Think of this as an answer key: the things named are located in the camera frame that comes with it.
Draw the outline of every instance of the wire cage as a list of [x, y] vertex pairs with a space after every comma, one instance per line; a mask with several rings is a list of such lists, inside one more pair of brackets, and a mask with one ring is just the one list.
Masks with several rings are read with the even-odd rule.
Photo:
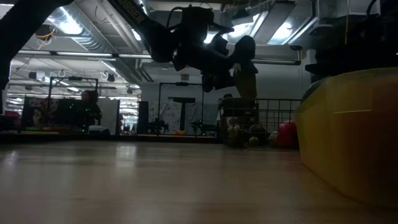
[[294, 111], [300, 100], [225, 98], [219, 103], [219, 138], [231, 147], [298, 148]]

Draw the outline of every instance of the ball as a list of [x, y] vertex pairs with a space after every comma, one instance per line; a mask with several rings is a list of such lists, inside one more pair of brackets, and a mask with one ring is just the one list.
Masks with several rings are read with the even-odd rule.
[[241, 127], [239, 125], [236, 125], [234, 127], [234, 131], [233, 131], [233, 137], [236, 138], [236, 136], [238, 135], [238, 132], [241, 130]]
[[250, 147], [258, 147], [260, 146], [260, 140], [257, 137], [251, 137], [249, 139], [249, 146]]
[[232, 137], [233, 131], [234, 131], [234, 128], [232, 126], [228, 126], [228, 136], [229, 137]]
[[277, 145], [277, 139], [278, 139], [278, 132], [274, 131], [272, 132], [269, 137], [268, 137], [268, 142], [271, 146], [276, 146]]
[[294, 121], [285, 121], [279, 124], [278, 132], [277, 142], [279, 146], [295, 147], [297, 128]]

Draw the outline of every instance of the red ball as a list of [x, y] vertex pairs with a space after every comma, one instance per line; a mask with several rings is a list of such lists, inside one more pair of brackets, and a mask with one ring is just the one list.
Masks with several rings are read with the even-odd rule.
[[278, 146], [295, 147], [297, 138], [297, 127], [294, 121], [285, 121], [278, 127]]

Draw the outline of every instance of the yellow plastic container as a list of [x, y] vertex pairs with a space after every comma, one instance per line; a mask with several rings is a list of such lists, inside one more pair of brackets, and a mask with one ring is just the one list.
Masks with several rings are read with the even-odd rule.
[[398, 205], [398, 68], [329, 78], [296, 123], [307, 167], [347, 197]]

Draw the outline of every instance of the wooden floor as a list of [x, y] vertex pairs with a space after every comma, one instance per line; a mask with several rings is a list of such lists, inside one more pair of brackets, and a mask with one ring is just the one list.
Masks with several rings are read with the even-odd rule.
[[344, 198], [297, 152], [57, 142], [0, 152], [1, 224], [398, 223]]

